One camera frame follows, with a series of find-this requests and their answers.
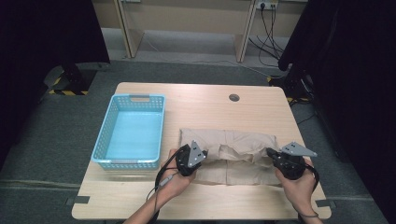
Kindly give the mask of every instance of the basket handle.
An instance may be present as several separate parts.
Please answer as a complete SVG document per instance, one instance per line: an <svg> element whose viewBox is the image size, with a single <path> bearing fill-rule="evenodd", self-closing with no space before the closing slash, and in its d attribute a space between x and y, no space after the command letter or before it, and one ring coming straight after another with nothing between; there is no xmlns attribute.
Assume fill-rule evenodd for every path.
<svg viewBox="0 0 396 224"><path fill-rule="evenodd" d="M147 94L130 94L129 99L132 102L149 102L149 95L147 95Z"/></svg>
<svg viewBox="0 0 396 224"><path fill-rule="evenodd" d="M154 160L141 161L141 160L111 160L112 164L142 164L142 163L152 163Z"/></svg>

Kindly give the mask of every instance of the wooden table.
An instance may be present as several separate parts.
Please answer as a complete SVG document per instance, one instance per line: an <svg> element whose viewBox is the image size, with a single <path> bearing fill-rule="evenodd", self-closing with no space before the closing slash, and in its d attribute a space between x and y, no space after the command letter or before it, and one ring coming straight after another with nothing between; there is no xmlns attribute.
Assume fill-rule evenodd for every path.
<svg viewBox="0 0 396 224"><path fill-rule="evenodd" d="M116 93L163 93L166 96L162 161L170 148L178 148L179 129L223 129L273 134L280 146L291 141L304 144L284 92L276 87L220 86L158 83L121 83ZM230 94L240 97L238 102ZM87 203L75 203L77 219L124 219L146 200L154 186L150 180L105 172L90 162L78 192ZM313 206L321 218L331 215L329 207L316 206L325 200L319 184ZM283 189L269 186L208 186L191 184L166 204L159 219L291 219L296 212Z"/></svg>

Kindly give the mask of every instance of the table hole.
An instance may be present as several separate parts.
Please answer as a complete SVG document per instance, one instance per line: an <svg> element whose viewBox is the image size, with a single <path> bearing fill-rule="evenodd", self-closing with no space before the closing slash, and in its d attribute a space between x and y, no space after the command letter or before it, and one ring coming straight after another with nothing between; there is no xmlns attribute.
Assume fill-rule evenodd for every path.
<svg viewBox="0 0 396 224"><path fill-rule="evenodd" d="M238 102L239 101L239 96L237 94L230 94L229 96L230 100L233 102Z"/></svg>

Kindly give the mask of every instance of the yellow black tape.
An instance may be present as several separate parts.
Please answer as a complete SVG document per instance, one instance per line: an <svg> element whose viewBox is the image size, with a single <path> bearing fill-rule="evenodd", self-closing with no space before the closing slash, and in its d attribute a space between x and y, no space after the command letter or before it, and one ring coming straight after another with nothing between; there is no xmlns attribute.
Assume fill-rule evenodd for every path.
<svg viewBox="0 0 396 224"><path fill-rule="evenodd" d="M56 78L55 83L53 83L53 85L55 86L56 84L58 84L58 83L61 81L61 78L62 78L62 77Z"/></svg>
<svg viewBox="0 0 396 224"><path fill-rule="evenodd" d="M58 95L86 95L87 91L59 91L59 90L51 90L49 94L58 94Z"/></svg>

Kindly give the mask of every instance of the grey carpet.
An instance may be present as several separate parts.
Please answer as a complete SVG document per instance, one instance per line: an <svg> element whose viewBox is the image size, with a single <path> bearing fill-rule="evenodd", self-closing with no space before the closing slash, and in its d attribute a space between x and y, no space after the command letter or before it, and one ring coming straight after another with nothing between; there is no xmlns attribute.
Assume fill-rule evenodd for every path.
<svg viewBox="0 0 396 224"><path fill-rule="evenodd" d="M261 69L268 75L283 75L276 69ZM60 74L55 68L46 82L52 85ZM239 66L183 63L131 63L113 61L97 73L86 96L46 94L25 124L20 142L9 152L0 173L4 180L38 180L77 186L85 174L107 104L120 82L161 82L266 86L266 78ZM312 105L291 108L296 122L315 113ZM318 118L299 124L305 145L316 151L313 159L325 194L335 204L325 223L387 223L350 163L340 162ZM103 223L71 217L68 198L77 189L0 185L1 223ZM160 222L195 223L195 222ZM218 223L257 223L218 221ZM293 221L279 221L289 224Z"/></svg>

